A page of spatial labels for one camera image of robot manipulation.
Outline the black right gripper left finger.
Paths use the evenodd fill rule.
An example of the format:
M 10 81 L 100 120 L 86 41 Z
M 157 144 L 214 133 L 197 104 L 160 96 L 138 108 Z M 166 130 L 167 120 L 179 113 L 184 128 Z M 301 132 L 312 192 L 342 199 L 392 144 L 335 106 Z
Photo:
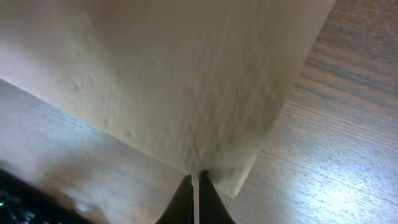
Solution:
M 193 185 L 186 175 L 156 224 L 193 224 Z

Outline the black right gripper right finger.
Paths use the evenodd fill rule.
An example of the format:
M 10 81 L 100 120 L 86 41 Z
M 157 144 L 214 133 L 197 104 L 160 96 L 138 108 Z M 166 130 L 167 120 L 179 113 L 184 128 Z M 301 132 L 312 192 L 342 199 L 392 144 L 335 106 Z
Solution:
M 209 178 L 209 171 L 203 170 L 199 179 L 199 222 L 200 224 L 235 224 Z

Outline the cardboard box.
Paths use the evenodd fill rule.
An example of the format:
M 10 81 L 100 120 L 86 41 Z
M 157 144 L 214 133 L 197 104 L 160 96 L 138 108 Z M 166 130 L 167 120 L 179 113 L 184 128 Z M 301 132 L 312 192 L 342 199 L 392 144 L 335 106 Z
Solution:
M 1 78 L 239 193 L 333 1 L 2 1 Z

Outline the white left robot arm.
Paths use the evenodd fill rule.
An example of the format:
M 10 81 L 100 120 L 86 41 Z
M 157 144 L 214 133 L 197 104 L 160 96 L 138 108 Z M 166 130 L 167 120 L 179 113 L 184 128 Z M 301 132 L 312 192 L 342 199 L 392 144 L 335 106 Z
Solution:
M 1 170 L 1 224 L 93 224 L 35 187 Z

